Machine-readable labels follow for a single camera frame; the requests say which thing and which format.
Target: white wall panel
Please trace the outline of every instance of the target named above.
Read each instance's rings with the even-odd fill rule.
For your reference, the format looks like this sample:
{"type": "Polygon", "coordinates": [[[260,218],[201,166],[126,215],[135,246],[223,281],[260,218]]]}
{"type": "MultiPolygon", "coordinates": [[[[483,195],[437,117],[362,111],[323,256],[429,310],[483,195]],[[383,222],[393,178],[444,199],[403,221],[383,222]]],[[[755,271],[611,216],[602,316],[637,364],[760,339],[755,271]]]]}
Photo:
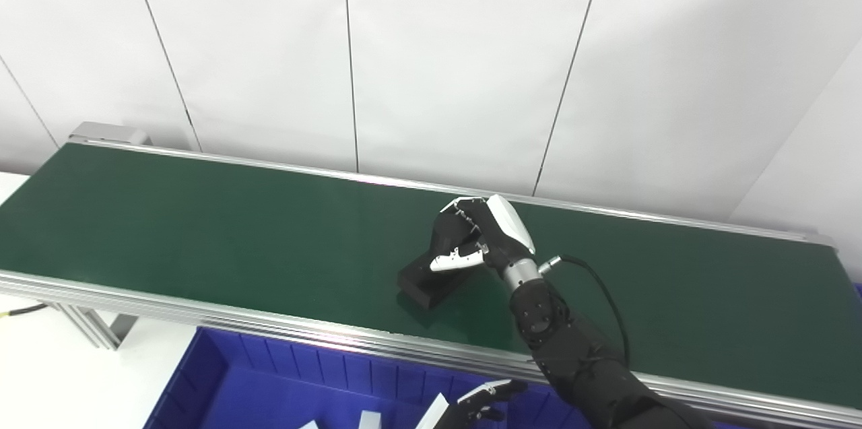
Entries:
{"type": "Polygon", "coordinates": [[[149,0],[204,151],[355,169],[345,0],[149,0]]]}
{"type": "Polygon", "coordinates": [[[0,61],[0,171],[31,174],[56,150],[0,61]]]}
{"type": "Polygon", "coordinates": [[[366,173],[530,193],[588,0],[350,0],[366,173]]]}
{"type": "Polygon", "coordinates": [[[862,0],[593,0],[537,190],[726,220],[862,36],[862,0]]]}
{"type": "Polygon", "coordinates": [[[862,40],[733,212],[735,223],[816,230],[862,282],[862,40]]]}
{"type": "Polygon", "coordinates": [[[82,121],[197,147],[144,0],[0,0],[0,54],[59,141],[82,121]]]}

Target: robotic arm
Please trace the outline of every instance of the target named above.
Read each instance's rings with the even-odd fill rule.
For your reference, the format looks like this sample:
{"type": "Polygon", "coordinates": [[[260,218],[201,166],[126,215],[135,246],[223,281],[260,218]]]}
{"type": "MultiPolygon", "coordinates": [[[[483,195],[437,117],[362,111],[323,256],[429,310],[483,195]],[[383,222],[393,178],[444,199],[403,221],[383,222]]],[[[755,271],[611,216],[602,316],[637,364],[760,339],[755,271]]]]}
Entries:
{"type": "Polygon", "coordinates": [[[506,199],[461,197],[440,211],[430,249],[401,270],[399,285],[431,307],[463,281],[466,270],[487,265],[508,286],[508,309],[548,383],[594,429],[712,428],[692,408],[647,388],[621,353],[569,309],[542,278],[559,260],[536,266],[533,240],[506,199]]]}

